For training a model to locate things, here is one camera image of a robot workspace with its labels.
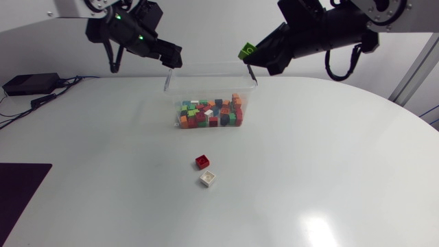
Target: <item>white table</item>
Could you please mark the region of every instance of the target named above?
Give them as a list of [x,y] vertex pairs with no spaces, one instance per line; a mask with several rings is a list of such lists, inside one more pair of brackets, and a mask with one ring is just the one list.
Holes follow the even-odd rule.
[[5,246],[439,246],[438,132],[344,84],[259,82],[240,128],[177,129],[164,78],[113,78],[0,131],[0,162],[54,165]]

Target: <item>green block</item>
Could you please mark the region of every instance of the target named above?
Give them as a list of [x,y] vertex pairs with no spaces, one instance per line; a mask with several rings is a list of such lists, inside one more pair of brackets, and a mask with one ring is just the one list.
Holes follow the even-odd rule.
[[228,115],[230,117],[230,121],[228,122],[229,125],[236,125],[236,114],[235,113],[231,113]]
[[198,127],[200,127],[200,128],[203,128],[203,127],[206,127],[207,126],[207,122],[199,122],[198,123]]
[[244,45],[244,48],[242,48],[242,50],[239,52],[238,58],[243,60],[244,58],[246,58],[246,56],[252,54],[256,50],[257,48],[254,45],[247,43],[246,45]]
[[193,110],[190,110],[189,112],[187,112],[189,117],[195,117],[195,113]]

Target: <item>white block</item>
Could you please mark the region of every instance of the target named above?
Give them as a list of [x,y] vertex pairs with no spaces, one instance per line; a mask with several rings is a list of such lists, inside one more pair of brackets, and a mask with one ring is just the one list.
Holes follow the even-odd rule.
[[204,116],[206,117],[206,121],[209,122],[209,117],[213,117],[213,110],[207,110],[207,111],[204,113]]
[[215,178],[216,178],[215,174],[211,173],[210,171],[205,171],[203,175],[201,175],[200,180],[201,183],[209,187],[212,185]]

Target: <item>red block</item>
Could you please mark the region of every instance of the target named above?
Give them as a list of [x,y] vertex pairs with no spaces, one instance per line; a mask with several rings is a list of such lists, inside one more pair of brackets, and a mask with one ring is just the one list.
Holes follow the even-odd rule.
[[204,116],[204,113],[196,113],[195,119],[197,119],[197,123],[206,121],[206,117]]
[[239,114],[239,115],[237,114],[236,115],[236,126],[241,126],[242,120],[243,120],[242,114]]
[[206,155],[202,155],[195,159],[195,163],[197,163],[198,168],[204,169],[209,166],[209,160],[207,159]]
[[203,111],[206,112],[206,111],[210,110],[211,108],[212,108],[212,106],[206,106],[203,108]]
[[188,120],[189,128],[197,128],[197,121],[192,117]]
[[217,117],[209,117],[209,127],[218,127]]

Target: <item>plastic container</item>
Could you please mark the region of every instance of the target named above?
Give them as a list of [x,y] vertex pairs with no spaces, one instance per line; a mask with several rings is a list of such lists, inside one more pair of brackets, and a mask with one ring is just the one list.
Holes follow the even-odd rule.
[[[181,69],[169,70],[164,91],[172,98],[177,124],[181,128],[240,126],[245,119],[250,94],[256,89],[257,84],[251,67],[242,62],[184,64]],[[219,99],[223,101],[221,107],[218,104]],[[199,106],[199,113],[195,113],[195,116],[191,115],[189,111],[193,106],[190,105],[196,107],[195,101],[202,100],[207,101],[205,107]],[[188,102],[192,103],[187,106],[186,112],[185,108],[182,112],[182,106],[187,105]],[[202,123],[200,113],[210,113],[208,110],[216,114],[213,116],[205,114],[205,123]],[[217,125],[215,125],[215,118],[211,119],[211,117],[217,117]]]

